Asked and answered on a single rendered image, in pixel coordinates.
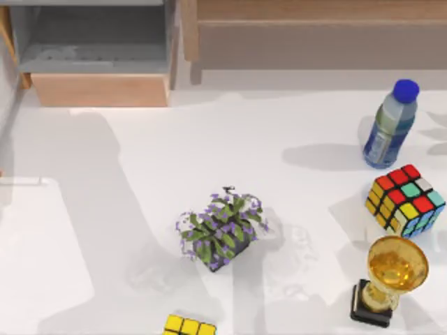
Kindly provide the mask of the pale wooden drawer front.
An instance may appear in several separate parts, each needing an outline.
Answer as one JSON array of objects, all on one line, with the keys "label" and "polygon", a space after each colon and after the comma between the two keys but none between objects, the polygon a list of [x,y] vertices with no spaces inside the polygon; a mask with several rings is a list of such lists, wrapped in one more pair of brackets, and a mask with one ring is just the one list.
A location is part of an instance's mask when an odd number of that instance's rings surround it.
[{"label": "pale wooden drawer front", "polygon": [[170,76],[155,74],[33,73],[45,107],[166,107]]}]

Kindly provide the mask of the wooden cupboard frame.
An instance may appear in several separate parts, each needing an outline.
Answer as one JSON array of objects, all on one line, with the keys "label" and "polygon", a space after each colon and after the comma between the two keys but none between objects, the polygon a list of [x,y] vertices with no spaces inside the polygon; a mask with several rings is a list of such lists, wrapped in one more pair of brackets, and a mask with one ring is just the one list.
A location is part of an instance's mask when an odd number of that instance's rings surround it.
[{"label": "wooden cupboard frame", "polygon": [[[6,44],[8,52],[12,57],[15,65],[18,65],[13,42],[10,11],[9,7],[7,6],[0,6],[0,34],[3,38],[4,43]],[[31,75],[29,73],[21,73],[21,72],[19,72],[19,75],[20,75],[19,79],[20,88],[30,89],[32,86]]]}]

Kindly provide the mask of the wooden open shelf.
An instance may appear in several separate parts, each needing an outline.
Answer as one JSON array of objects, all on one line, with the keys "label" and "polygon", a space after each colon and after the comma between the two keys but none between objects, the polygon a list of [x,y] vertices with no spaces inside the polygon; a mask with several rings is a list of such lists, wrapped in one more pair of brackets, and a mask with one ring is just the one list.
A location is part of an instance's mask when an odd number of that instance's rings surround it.
[{"label": "wooden open shelf", "polygon": [[204,70],[447,70],[447,0],[177,0]]}]

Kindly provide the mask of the puzzle cube with yellow face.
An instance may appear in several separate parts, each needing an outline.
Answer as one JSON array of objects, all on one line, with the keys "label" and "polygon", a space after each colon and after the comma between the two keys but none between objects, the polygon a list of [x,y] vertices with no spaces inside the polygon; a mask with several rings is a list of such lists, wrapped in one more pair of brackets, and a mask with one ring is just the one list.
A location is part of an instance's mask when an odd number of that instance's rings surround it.
[{"label": "puzzle cube with yellow face", "polygon": [[205,322],[170,314],[161,335],[217,335],[217,328]]}]

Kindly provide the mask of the clear bottle with blue cap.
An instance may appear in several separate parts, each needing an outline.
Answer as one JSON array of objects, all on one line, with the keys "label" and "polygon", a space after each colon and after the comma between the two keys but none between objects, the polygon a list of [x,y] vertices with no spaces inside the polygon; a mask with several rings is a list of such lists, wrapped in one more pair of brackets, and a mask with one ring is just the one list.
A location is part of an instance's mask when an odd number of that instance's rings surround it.
[{"label": "clear bottle with blue cap", "polygon": [[395,163],[398,153],[416,118],[419,85],[410,79],[396,81],[376,112],[368,140],[363,148],[366,163],[386,169]]}]

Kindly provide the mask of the gold trophy on black base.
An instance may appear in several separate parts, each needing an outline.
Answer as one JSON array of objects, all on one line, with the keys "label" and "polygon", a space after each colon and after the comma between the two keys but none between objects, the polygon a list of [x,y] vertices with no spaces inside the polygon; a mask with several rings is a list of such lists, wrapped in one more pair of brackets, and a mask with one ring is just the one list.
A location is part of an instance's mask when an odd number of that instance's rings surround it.
[{"label": "gold trophy on black base", "polygon": [[400,296],[422,285],[429,273],[426,255],[418,245],[398,236],[377,239],[367,254],[368,278],[353,286],[352,320],[387,328]]}]

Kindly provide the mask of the multicoloured puzzle cube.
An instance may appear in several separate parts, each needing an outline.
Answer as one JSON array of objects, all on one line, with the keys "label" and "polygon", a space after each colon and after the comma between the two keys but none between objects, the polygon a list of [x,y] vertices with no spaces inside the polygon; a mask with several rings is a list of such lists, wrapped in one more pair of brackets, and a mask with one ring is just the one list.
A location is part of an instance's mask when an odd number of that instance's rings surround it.
[{"label": "multicoloured puzzle cube", "polygon": [[430,230],[447,202],[412,164],[377,177],[365,207],[390,235],[414,238]]}]

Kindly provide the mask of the purple flowering plant pot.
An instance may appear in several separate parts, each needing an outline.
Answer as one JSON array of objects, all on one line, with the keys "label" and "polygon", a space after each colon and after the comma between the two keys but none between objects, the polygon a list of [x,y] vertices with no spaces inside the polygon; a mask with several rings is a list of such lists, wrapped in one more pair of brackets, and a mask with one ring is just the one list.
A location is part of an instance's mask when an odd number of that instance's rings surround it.
[{"label": "purple flowering plant pot", "polygon": [[216,272],[270,227],[258,197],[224,186],[221,193],[210,195],[210,203],[202,211],[181,213],[175,230],[182,254]]}]

